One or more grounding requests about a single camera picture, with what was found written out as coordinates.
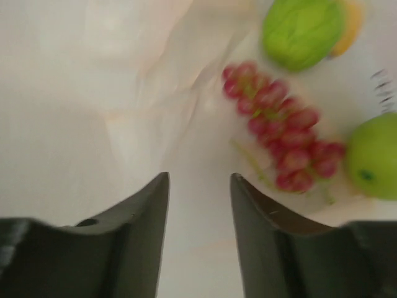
round green fruit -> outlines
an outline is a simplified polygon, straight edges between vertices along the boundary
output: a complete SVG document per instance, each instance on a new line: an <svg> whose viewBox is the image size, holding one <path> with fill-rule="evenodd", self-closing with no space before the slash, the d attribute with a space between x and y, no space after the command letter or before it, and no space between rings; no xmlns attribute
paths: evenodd
<svg viewBox="0 0 397 298"><path fill-rule="evenodd" d="M397 200L397 113L383 114L357 127L344 162L348 176L365 194Z"/></svg>
<svg viewBox="0 0 397 298"><path fill-rule="evenodd" d="M275 0L263 23L264 51L300 71L326 57L342 36L343 7L335 0Z"/></svg>

white surface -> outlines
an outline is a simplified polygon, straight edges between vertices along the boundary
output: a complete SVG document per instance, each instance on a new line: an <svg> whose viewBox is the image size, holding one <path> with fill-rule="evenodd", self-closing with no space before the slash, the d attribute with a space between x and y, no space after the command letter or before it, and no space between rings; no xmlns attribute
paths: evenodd
<svg viewBox="0 0 397 298"><path fill-rule="evenodd" d="M228 142L244 137L244 120L218 77L226 60L261 59L257 13L269 4L0 1L0 216L74 224L170 171L158 297L243 298L228 181L249 173ZM397 75L395 5L377 1L375 25L346 55L288 77L324 112L325 133L343 137L379 113L362 106L376 98L373 71ZM338 208L312 216L338 225L397 214L374 201Z"/></svg>

green fruit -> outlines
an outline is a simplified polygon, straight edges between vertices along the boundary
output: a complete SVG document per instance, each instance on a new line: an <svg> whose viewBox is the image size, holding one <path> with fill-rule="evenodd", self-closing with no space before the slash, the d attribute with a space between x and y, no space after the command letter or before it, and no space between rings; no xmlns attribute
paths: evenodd
<svg viewBox="0 0 397 298"><path fill-rule="evenodd" d="M263 23L264 51L288 70L309 68L342 36L342 12L335 0L275 0Z"/></svg>
<svg viewBox="0 0 397 298"><path fill-rule="evenodd" d="M365 194L397 200L397 113L383 114L354 130L345 166Z"/></svg>

bunch of grapes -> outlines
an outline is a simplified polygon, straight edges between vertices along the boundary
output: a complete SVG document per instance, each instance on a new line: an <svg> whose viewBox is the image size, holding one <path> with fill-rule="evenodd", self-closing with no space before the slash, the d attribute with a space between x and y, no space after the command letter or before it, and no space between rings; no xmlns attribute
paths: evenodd
<svg viewBox="0 0 397 298"><path fill-rule="evenodd" d="M249 131L272 158L278 189L304 193L317 179L336 174L345 146L318 139L313 127L319 112L288 95L285 81L272 81L251 61L228 65L222 75L225 94L237 101L239 114L250 117Z"/></svg>

yellow fruit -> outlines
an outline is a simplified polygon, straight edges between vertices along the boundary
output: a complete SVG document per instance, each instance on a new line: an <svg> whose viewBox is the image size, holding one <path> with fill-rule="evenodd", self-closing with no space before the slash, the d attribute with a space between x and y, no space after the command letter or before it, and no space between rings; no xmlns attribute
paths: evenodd
<svg viewBox="0 0 397 298"><path fill-rule="evenodd" d="M362 3L357 0L341 0L341 4L346 14L345 29L341 39L332 49L332 57L341 56L352 46L364 23L365 10Z"/></svg>

